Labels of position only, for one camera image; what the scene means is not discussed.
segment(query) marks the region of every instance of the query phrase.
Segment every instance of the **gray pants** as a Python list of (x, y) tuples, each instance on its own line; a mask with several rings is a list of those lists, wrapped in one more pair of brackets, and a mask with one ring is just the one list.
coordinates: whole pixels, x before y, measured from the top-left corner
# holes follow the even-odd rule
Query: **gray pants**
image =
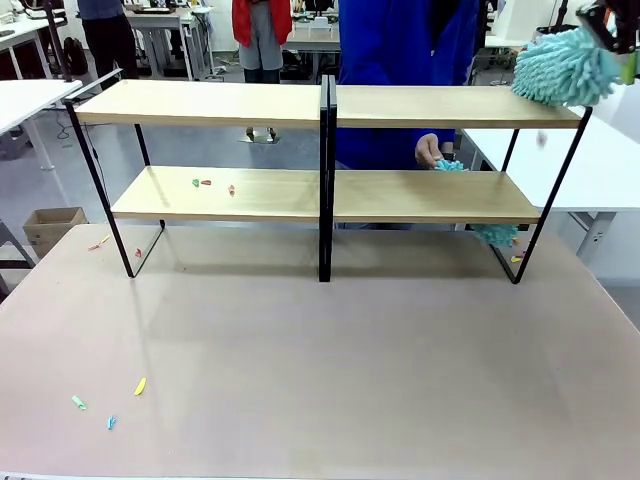
[(273, 29), (269, 2), (249, 3), (251, 44), (240, 45), (240, 66), (245, 70), (280, 70), (282, 50)]

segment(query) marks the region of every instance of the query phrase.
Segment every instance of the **person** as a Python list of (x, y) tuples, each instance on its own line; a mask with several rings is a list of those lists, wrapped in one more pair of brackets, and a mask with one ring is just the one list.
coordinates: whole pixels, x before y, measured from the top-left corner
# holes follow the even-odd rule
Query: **person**
[[(233, 0), (233, 36), (240, 44), (245, 83), (280, 83), (282, 45), (292, 29), (290, 0)], [(247, 127), (253, 141), (253, 127)], [(275, 140), (276, 131), (269, 129)]]
[[(465, 84), (478, 4), (478, 0), (340, 2), (339, 84)], [(442, 152), (453, 153), (454, 137), (454, 130), (338, 129), (337, 160), (350, 169), (434, 168)]]
[[(98, 78), (111, 72), (114, 62), (122, 68), (124, 78), (138, 78), (136, 43), (121, 1), (78, 0), (78, 9)], [(102, 82), (102, 88), (116, 82), (112, 77)]]

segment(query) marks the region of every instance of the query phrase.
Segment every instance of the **two-tier shelf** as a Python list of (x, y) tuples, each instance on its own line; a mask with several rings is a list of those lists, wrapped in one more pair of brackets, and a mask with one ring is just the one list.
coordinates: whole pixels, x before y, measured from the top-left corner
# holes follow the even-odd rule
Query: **two-tier shelf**
[[(333, 77), (323, 77), (321, 86), (125, 80), (77, 109), (75, 96), (68, 99), (67, 109), (130, 277), (138, 273), (170, 220), (318, 224), (320, 281), (331, 276), (334, 222), (536, 224), (517, 272), (494, 248), (510, 279), (518, 283), (591, 115), (588, 108), (581, 119), (567, 109), (536, 104), (503, 87), (336, 87)], [(113, 206), (81, 122), (135, 126), (145, 168)], [(152, 166), (141, 124), (318, 129), (318, 170)], [(338, 127), (515, 131), (502, 172), (336, 172)], [(506, 173), (521, 128), (577, 128), (542, 212)], [(195, 178), (210, 179), (212, 185), (196, 188)], [(160, 223), (136, 268), (129, 262), (116, 218)]]

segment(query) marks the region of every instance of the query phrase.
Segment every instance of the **person in red jacket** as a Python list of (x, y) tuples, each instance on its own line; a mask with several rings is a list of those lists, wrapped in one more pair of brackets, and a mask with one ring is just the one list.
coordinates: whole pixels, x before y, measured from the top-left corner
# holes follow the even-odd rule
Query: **person in red jacket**
[[(233, 0), (233, 36), (246, 83), (280, 83), (282, 48), (291, 32), (289, 0)], [(275, 131), (270, 129), (275, 139)], [(247, 128), (253, 141), (253, 128)]]

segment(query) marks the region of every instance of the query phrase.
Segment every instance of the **black pants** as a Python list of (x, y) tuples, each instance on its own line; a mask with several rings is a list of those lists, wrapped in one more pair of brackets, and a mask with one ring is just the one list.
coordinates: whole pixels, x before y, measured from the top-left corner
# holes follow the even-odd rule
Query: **black pants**
[[(111, 72), (114, 62), (122, 68), (124, 78), (138, 78), (136, 42), (129, 20), (124, 14), (112, 18), (83, 20), (82, 27), (91, 55), (96, 61), (98, 78)], [(102, 89), (109, 88), (117, 81), (112, 77), (102, 82)]]
[(280, 70), (244, 69), (244, 83), (280, 83)]

